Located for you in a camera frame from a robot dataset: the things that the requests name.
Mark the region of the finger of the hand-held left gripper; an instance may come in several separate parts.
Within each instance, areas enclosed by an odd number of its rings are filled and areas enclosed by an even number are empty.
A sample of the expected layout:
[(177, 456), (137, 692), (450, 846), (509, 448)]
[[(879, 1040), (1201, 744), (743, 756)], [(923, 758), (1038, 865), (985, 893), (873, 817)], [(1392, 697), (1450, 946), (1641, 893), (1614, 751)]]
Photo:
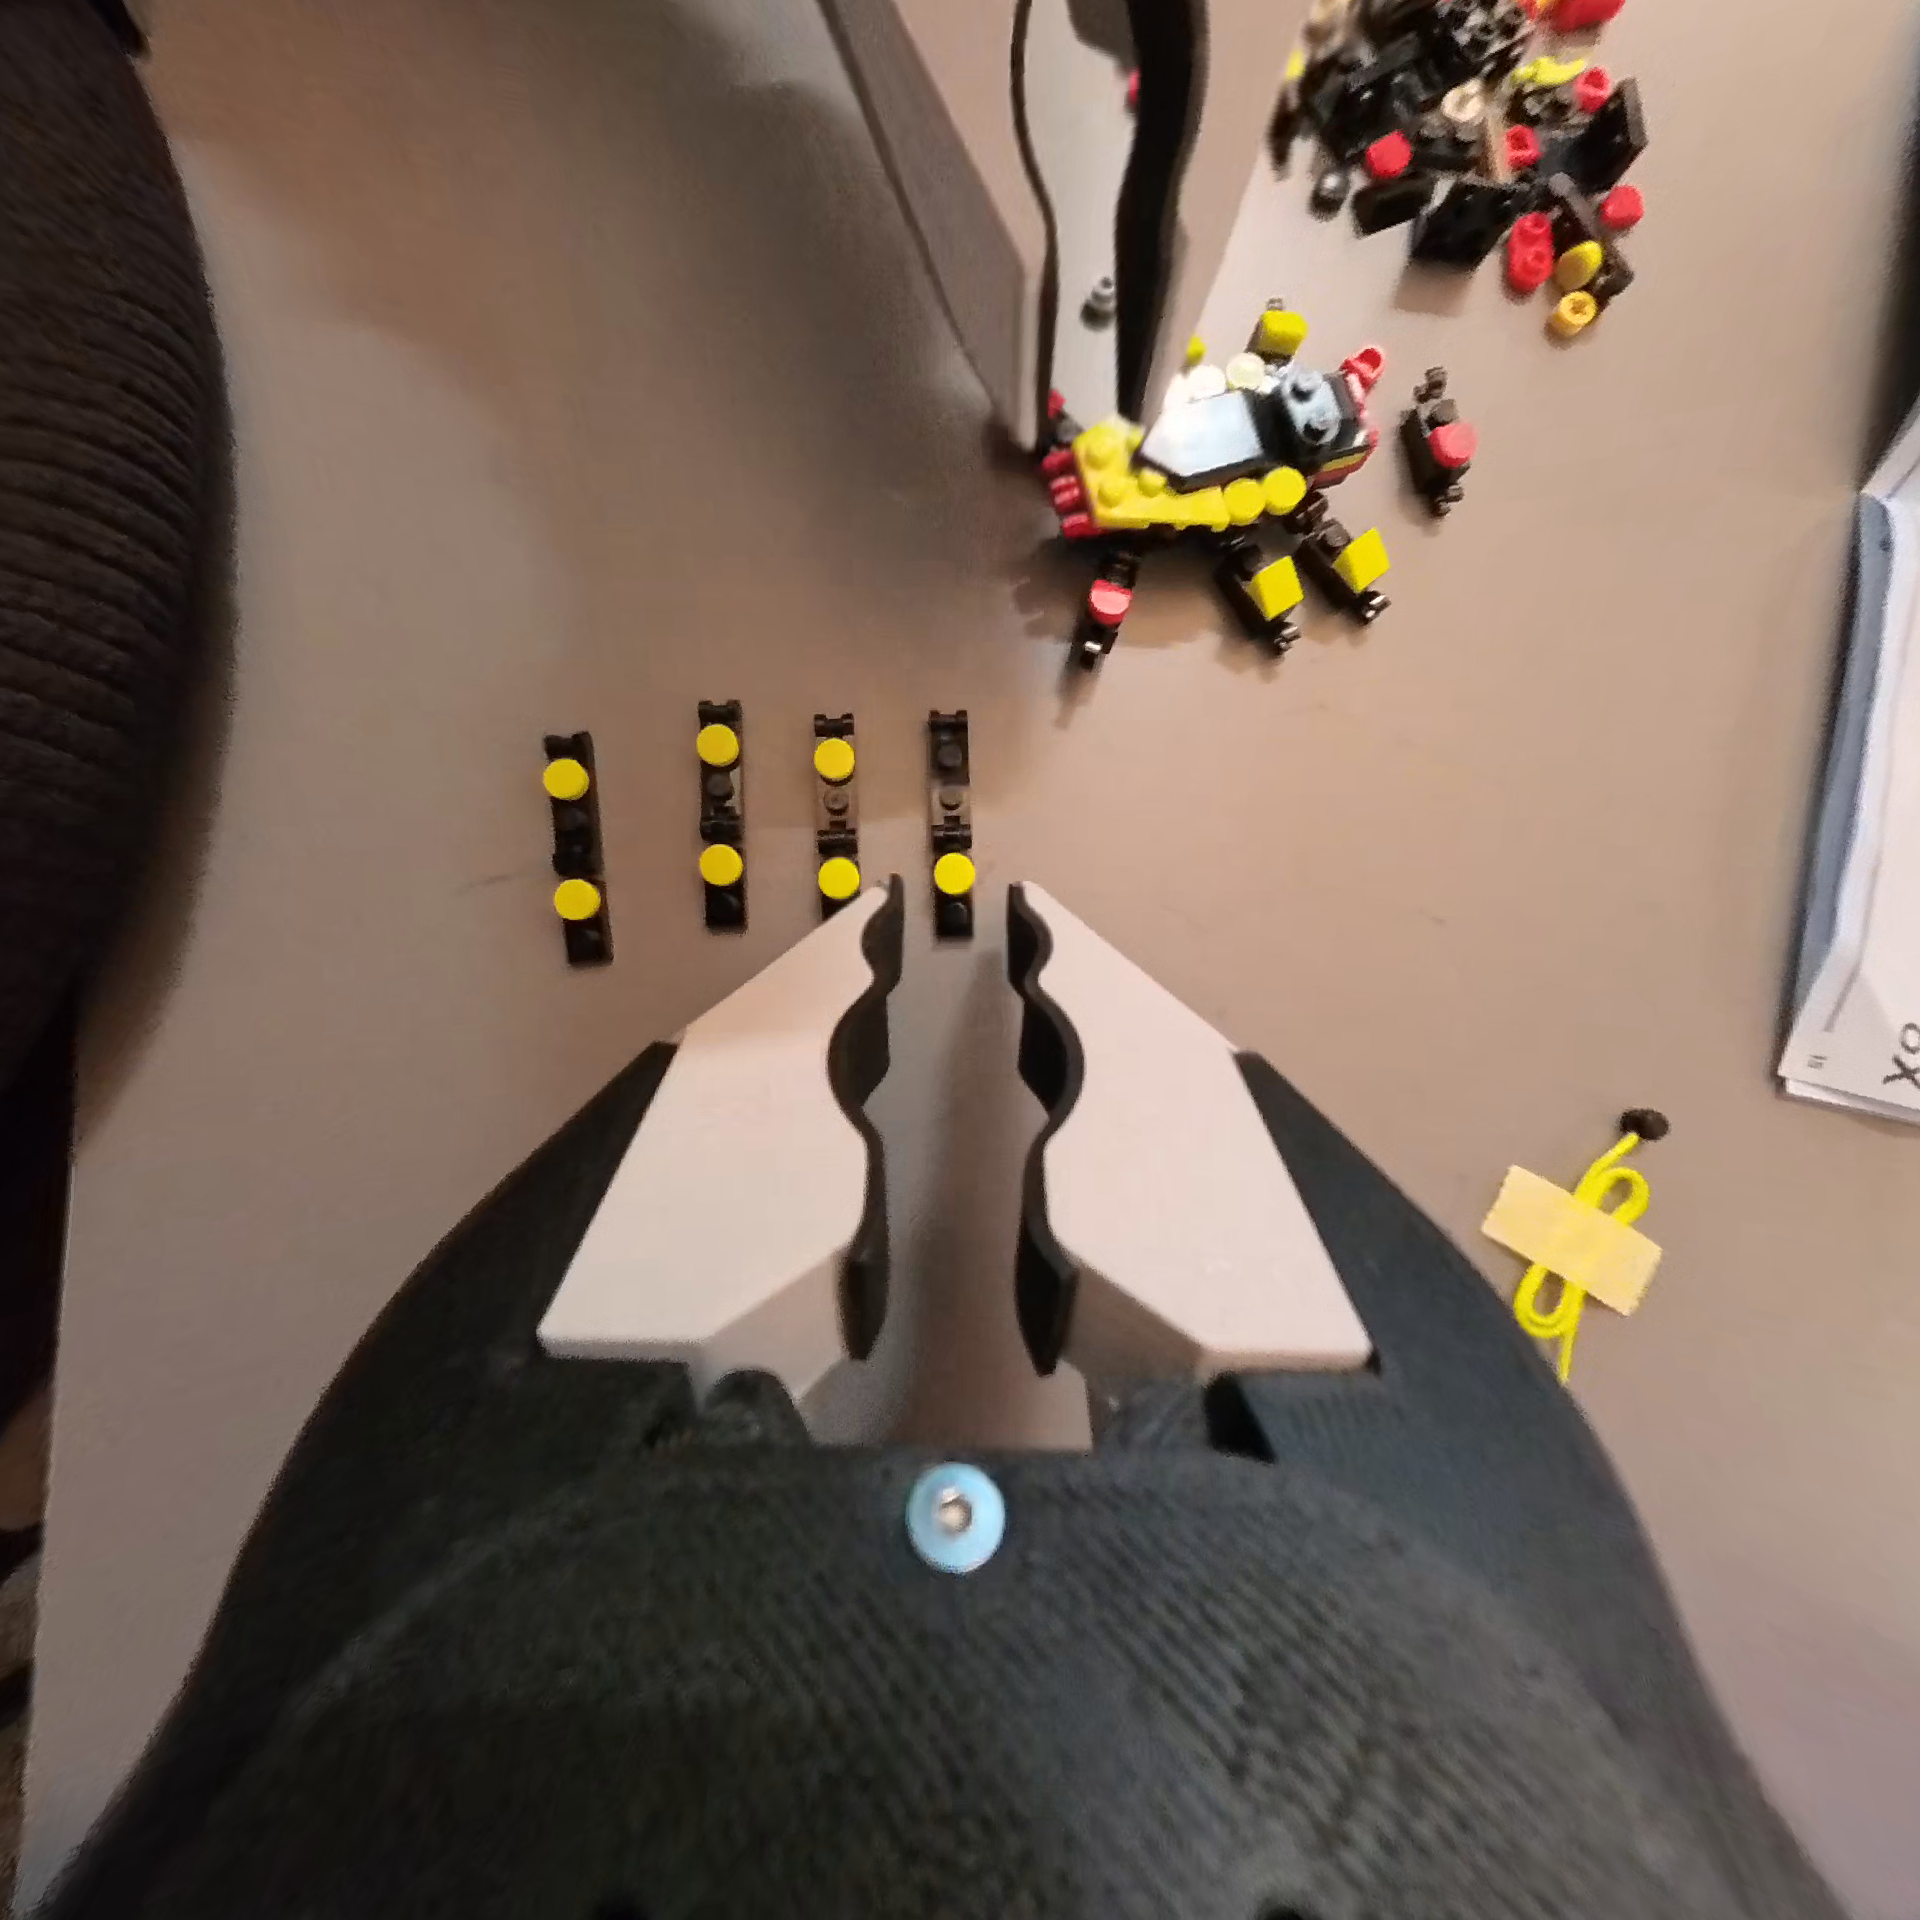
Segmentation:
[(1135, 129), (1112, 215), (1114, 402), (1145, 418), (1205, 314), (1306, 2), (1128, 2)]
[(1002, 431), (1045, 436), (1057, 226), (1026, 116), (1027, 2), (821, 2), (950, 332)]

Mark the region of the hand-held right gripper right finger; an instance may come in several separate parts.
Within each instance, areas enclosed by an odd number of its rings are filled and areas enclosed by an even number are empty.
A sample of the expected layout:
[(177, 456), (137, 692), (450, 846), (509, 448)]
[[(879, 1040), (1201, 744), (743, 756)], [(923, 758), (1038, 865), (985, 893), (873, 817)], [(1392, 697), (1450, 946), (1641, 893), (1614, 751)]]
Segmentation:
[(1039, 1103), (1015, 1312), (1039, 1376), (1354, 1373), (1373, 1354), (1243, 1056), (1031, 880), (1005, 897), (1016, 1069)]

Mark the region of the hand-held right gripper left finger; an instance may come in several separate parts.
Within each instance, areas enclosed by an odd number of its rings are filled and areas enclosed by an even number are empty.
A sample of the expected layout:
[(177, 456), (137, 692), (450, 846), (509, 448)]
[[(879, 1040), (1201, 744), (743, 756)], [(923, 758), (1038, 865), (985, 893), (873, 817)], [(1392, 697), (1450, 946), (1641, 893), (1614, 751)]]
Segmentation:
[(889, 877), (683, 1028), (544, 1310), (546, 1353), (693, 1378), (873, 1354), (891, 1242), (869, 1105), (903, 942)]

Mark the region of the black lego strip yellow tiles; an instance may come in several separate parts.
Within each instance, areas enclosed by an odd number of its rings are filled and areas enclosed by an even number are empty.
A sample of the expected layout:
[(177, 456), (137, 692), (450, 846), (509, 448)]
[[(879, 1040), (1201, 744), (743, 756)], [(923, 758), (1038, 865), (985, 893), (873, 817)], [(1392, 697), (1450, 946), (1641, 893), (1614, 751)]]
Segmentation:
[(811, 718), (813, 865), (823, 919), (861, 892), (857, 865), (857, 728), (850, 713)]
[(544, 735), (541, 788), (550, 817), (550, 905), (559, 917), (566, 965), (598, 969), (613, 960), (600, 782), (591, 734)]
[(749, 920), (745, 714), (739, 702), (698, 702), (697, 720), (703, 922), (709, 932), (734, 932)]

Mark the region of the yellow black lego model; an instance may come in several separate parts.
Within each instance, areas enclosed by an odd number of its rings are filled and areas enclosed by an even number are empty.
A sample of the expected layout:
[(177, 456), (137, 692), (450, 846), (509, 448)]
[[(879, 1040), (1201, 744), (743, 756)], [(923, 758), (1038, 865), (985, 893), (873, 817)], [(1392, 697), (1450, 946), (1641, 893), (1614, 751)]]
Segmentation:
[(1306, 319), (1273, 300), (1248, 344), (1217, 364), (1189, 343), (1158, 413), (1071, 421), (1047, 404), (1038, 470), (1057, 533), (1095, 549), (1095, 576), (1071, 628), (1071, 662), (1112, 652), (1145, 559), (1208, 552), (1216, 588), (1249, 639), (1282, 655), (1314, 588), (1359, 626), (1387, 609), (1378, 529), (1352, 534), (1328, 493), (1376, 453), (1378, 425), (1331, 369), (1305, 361)]

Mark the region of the pile of loose lego pieces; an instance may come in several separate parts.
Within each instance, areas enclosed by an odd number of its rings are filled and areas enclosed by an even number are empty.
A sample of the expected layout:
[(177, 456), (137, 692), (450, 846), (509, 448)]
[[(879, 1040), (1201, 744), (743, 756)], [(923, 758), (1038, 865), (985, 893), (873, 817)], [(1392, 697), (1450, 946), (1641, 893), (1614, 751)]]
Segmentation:
[(1619, 2), (1310, 4), (1269, 128), (1305, 151), (1306, 206), (1358, 234), (1400, 232), (1407, 265), (1495, 261), (1514, 300), (1547, 297), (1559, 337), (1631, 285), (1648, 148), (1641, 85), (1600, 58)]

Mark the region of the black lego leg red tip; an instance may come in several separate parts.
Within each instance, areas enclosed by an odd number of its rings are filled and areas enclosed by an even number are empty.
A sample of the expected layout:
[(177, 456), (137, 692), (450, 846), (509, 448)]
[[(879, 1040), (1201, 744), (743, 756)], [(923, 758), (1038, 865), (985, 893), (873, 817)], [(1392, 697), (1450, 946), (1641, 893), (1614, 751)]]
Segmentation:
[(1398, 448), (1407, 481), (1429, 514), (1448, 516), (1465, 495), (1478, 436), (1456, 407), (1443, 365), (1429, 368), (1411, 390), (1398, 421)]

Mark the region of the masking tape piece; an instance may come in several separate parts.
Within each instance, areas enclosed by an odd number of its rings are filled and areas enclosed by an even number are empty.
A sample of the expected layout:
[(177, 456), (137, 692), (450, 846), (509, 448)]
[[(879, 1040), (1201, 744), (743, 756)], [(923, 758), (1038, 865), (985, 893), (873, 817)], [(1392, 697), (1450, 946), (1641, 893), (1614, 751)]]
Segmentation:
[(1618, 1206), (1602, 1206), (1512, 1165), (1480, 1232), (1526, 1266), (1543, 1266), (1608, 1312), (1627, 1316), (1641, 1308), (1664, 1254), (1639, 1228), (1648, 1199), (1643, 1180), (1633, 1175), (1627, 1185)]

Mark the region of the white instruction booklet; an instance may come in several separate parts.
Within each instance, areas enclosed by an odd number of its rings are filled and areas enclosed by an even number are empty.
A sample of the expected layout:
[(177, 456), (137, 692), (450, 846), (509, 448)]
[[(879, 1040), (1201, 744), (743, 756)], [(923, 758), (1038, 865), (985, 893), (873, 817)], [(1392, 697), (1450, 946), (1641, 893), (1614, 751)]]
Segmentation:
[(1917, 1121), (1917, 413), (1855, 501), (1778, 1078)]

